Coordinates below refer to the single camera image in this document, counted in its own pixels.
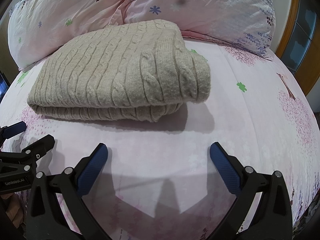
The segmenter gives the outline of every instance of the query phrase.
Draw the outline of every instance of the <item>pink bedsheet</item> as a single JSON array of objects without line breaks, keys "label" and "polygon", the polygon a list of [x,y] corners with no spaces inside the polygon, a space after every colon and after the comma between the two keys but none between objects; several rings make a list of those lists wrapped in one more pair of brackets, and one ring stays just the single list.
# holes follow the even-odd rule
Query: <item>pink bedsheet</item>
[{"label": "pink bedsheet", "polygon": [[[39,161],[38,171],[56,174],[105,143],[109,159],[83,199],[113,240],[203,240],[235,199],[208,155],[218,141],[244,166],[283,173],[295,223],[319,189],[320,167],[319,128],[299,85],[276,56],[268,61],[231,47],[185,43],[210,65],[205,103],[187,103],[158,123],[49,119],[26,102],[41,61],[19,74],[0,104],[1,126],[28,125],[3,150],[20,151],[51,134],[55,147]],[[239,230],[249,225],[258,200]]]}]

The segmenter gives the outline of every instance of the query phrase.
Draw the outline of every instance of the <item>black clamp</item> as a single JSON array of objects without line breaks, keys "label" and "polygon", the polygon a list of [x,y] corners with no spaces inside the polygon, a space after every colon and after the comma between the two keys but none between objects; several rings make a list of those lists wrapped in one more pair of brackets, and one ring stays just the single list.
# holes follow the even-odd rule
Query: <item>black clamp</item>
[{"label": "black clamp", "polygon": [[[32,240],[112,240],[93,218],[81,197],[89,193],[108,158],[100,143],[89,157],[61,174],[36,174],[29,196],[27,238]],[[70,230],[55,193],[62,193],[82,235]]]},{"label": "black clamp", "polygon": [[[262,174],[243,167],[218,142],[211,145],[210,157],[228,191],[237,198],[207,240],[291,240],[291,205],[282,173]],[[257,192],[262,195],[251,224],[237,234]]]},{"label": "black clamp", "polygon": [[53,146],[53,136],[46,135],[21,153],[0,152],[0,195],[31,188],[36,175],[36,161]]},{"label": "black clamp", "polygon": [[27,125],[25,122],[18,122],[11,126],[0,127],[0,147],[3,145],[6,139],[24,132],[26,128]]},{"label": "black clamp", "polygon": [[[210,157],[229,192],[237,198],[207,240],[291,240],[291,205],[282,173],[275,171],[272,175],[261,174],[250,166],[243,167],[238,159],[229,156],[219,143],[211,145]],[[94,152],[81,159],[74,169],[68,167],[62,174],[51,176],[42,172],[36,174],[27,214],[28,239],[111,240],[81,199],[81,196],[91,189],[107,158],[107,147],[99,144]],[[262,192],[262,196],[255,216],[249,228],[237,234],[257,192]],[[82,234],[70,230],[55,193],[62,193]],[[8,230],[5,233],[13,236]]]}]

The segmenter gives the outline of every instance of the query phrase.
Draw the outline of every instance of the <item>floral pillowcase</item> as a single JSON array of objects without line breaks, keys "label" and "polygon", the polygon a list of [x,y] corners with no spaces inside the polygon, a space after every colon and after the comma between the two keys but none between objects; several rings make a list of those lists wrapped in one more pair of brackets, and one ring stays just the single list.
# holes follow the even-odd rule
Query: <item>floral pillowcase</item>
[{"label": "floral pillowcase", "polygon": [[124,0],[21,0],[8,25],[10,53],[20,69],[50,55],[81,34],[122,17]]},{"label": "floral pillowcase", "polygon": [[232,44],[264,58],[275,31],[272,0],[131,0],[124,23],[164,19],[184,37]]}]

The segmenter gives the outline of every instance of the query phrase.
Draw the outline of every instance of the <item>bolt head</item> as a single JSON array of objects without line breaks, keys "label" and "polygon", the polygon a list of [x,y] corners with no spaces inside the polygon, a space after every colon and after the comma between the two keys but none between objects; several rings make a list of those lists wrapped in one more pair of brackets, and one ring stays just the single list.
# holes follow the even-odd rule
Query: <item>bolt head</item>
[{"label": "bolt head", "polygon": [[282,177],[282,173],[280,171],[275,171],[275,176],[277,178],[281,178]]},{"label": "bolt head", "polygon": [[37,177],[38,179],[42,178],[42,176],[43,176],[43,172],[42,172],[42,171],[39,171],[39,172],[36,174],[36,177]]},{"label": "bolt head", "polygon": [[244,168],[244,170],[245,170],[247,173],[249,173],[249,174],[253,173],[253,171],[254,171],[254,169],[253,169],[251,166],[246,166],[246,167]]},{"label": "bolt head", "polygon": [[71,167],[67,167],[67,168],[65,168],[65,170],[64,170],[64,173],[65,174],[71,174],[73,172],[73,168],[71,168]]}]

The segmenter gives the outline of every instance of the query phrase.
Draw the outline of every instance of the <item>beige cable knit sweater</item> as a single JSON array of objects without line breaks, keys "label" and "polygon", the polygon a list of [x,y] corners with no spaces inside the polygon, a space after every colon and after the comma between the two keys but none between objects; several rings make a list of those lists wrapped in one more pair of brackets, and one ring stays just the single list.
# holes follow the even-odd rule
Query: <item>beige cable knit sweater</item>
[{"label": "beige cable knit sweater", "polygon": [[78,36],[48,60],[28,97],[37,114],[74,120],[156,122],[210,92],[205,59],[164,20],[108,25]]}]

